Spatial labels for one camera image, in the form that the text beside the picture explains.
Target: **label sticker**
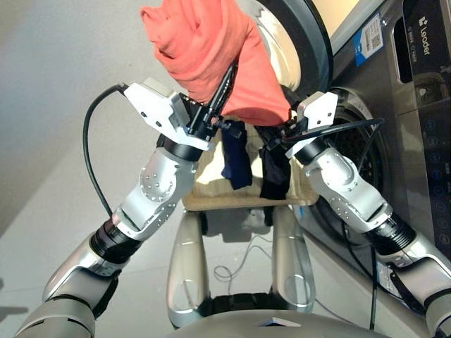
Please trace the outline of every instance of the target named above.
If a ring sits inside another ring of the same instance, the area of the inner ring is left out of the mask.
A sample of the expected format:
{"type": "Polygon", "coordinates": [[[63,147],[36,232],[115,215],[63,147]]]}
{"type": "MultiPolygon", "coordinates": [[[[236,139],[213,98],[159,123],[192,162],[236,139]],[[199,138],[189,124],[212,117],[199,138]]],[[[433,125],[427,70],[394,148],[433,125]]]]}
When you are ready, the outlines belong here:
{"type": "Polygon", "coordinates": [[[355,64],[358,67],[383,47],[379,13],[354,35],[352,41],[355,49],[355,64]]]}

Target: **pink garment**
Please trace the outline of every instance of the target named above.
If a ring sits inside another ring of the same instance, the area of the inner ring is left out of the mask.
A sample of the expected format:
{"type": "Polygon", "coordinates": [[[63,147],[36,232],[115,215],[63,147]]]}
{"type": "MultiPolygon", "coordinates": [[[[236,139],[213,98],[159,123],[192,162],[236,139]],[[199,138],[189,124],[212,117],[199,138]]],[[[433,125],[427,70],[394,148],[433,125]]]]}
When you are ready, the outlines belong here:
{"type": "Polygon", "coordinates": [[[194,100],[206,103],[239,54],[235,86],[222,115],[278,125],[289,104],[255,23],[233,0],[163,0],[140,10],[155,57],[194,100]]]}

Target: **white wall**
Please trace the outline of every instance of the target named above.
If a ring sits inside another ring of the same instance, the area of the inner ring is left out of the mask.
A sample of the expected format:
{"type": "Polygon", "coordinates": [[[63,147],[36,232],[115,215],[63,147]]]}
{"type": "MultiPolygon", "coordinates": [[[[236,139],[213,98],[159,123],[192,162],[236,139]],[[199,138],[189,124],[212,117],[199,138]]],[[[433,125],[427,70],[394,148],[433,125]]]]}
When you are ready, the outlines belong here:
{"type": "MultiPolygon", "coordinates": [[[[69,148],[81,146],[97,94],[149,76],[174,86],[138,15],[159,3],[0,1],[0,235],[69,148]]],[[[110,107],[95,118],[107,124],[134,113],[110,107]]]]}

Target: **black wire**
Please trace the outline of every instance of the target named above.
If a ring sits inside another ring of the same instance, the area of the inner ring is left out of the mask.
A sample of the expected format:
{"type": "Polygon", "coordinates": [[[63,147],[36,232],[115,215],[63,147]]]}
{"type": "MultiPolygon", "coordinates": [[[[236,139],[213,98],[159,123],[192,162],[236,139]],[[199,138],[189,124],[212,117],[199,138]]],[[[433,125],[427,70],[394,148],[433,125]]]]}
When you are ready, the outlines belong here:
{"type": "Polygon", "coordinates": [[[371,247],[371,264],[373,266],[373,293],[371,295],[371,315],[369,320],[369,329],[374,331],[374,322],[376,321],[376,302],[378,293],[378,267],[376,264],[376,251],[371,247]]]}
{"type": "Polygon", "coordinates": [[[105,90],[104,92],[102,92],[92,103],[91,106],[89,106],[87,112],[86,112],[86,116],[85,116],[85,122],[83,123],[83,133],[82,133],[82,138],[83,138],[83,156],[85,157],[85,164],[86,164],[86,169],[87,172],[89,174],[89,178],[91,179],[92,185],[94,185],[94,189],[97,193],[97,196],[99,196],[100,198],[100,202],[102,203],[102,205],[104,206],[106,212],[108,213],[108,216],[111,217],[111,215],[113,214],[113,212],[111,211],[110,206],[108,205],[108,202],[105,199],[104,194],[102,193],[99,183],[97,183],[96,177],[94,175],[94,171],[92,170],[92,164],[91,164],[91,158],[89,157],[89,147],[88,147],[88,142],[87,142],[87,133],[88,133],[88,129],[89,129],[89,122],[91,120],[92,114],[95,110],[95,108],[100,104],[100,102],[102,102],[107,96],[111,95],[114,92],[120,92],[121,94],[123,94],[123,91],[126,89],[126,85],[124,84],[117,84],[115,86],[109,87],[107,90],[105,90]]]}
{"type": "Polygon", "coordinates": [[[372,120],[361,120],[349,123],[343,123],[341,125],[335,125],[329,127],[327,129],[317,130],[315,132],[309,132],[304,135],[294,136],[294,137],[286,137],[282,139],[282,143],[284,144],[294,144],[298,141],[302,141],[304,139],[311,139],[312,137],[323,137],[329,134],[335,134],[337,132],[343,132],[349,129],[355,129],[360,127],[366,127],[369,125],[381,125],[385,122],[383,118],[374,118],[372,120]]]}
{"type": "Polygon", "coordinates": [[[365,160],[366,154],[368,153],[369,148],[370,148],[371,144],[373,143],[374,139],[378,135],[378,129],[381,127],[381,125],[382,125],[382,123],[376,124],[376,126],[373,129],[373,132],[371,133],[371,135],[369,136],[368,140],[366,141],[364,150],[362,151],[362,154],[360,156],[359,165],[357,166],[357,171],[359,173],[360,173],[360,170],[362,169],[362,165],[364,164],[364,160],[365,160]]]}

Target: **dark blue cloth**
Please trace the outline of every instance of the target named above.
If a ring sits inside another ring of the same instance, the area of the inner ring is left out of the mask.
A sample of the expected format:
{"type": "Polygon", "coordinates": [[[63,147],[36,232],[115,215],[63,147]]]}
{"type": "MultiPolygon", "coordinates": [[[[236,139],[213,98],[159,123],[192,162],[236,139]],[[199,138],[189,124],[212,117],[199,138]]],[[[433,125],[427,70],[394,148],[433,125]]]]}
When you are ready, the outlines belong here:
{"type": "Polygon", "coordinates": [[[241,131],[240,137],[221,129],[224,152],[224,169],[221,175],[230,180],[234,190],[252,185],[251,161],[246,152],[247,133],[242,121],[227,120],[230,128],[241,131]]]}

